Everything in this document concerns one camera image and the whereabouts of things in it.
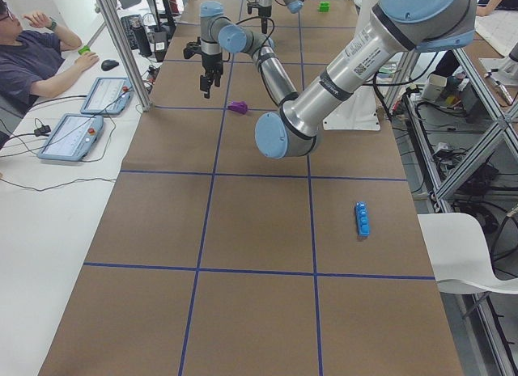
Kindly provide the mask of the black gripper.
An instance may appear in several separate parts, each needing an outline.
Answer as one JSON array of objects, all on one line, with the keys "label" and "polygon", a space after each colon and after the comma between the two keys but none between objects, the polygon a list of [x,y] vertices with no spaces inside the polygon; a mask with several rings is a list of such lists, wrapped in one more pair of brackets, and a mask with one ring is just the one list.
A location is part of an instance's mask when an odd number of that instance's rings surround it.
[{"label": "black gripper", "polygon": [[210,78],[215,87],[220,87],[220,80],[223,74],[223,54],[202,53],[202,66],[205,75],[200,76],[200,91],[205,99],[210,98]]},{"label": "black gripper", "polygon": [[270,6],[259,6],[258,15],[261,17],[261,32],[265,33],[265,31],[268,31]]}]

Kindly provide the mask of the person right hand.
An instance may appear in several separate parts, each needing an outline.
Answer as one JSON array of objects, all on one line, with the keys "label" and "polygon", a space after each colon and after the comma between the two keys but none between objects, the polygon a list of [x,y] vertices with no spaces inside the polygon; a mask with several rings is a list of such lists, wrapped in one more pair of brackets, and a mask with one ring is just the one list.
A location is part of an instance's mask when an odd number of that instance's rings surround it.
[{"label": "person right hand", "polygon": [[99,61],[99,56],[97,53],[93,53],[91,51],[87,51],[82,53],[74,62],[74,67],[78,69],[80,72],[84,72],[90,69]]}]

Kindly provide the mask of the person left hand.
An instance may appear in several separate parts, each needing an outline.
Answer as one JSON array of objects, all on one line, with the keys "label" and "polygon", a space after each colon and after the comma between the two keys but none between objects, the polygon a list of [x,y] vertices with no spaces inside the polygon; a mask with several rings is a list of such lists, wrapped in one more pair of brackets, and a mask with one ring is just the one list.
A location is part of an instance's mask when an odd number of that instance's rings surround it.
[{"label": "person left hand", "polygon": [[23,18],[28,21],[29,25],[34,28],[48,28],[50,29],[53,21],[42,11],[33,11],[23,15]]}]

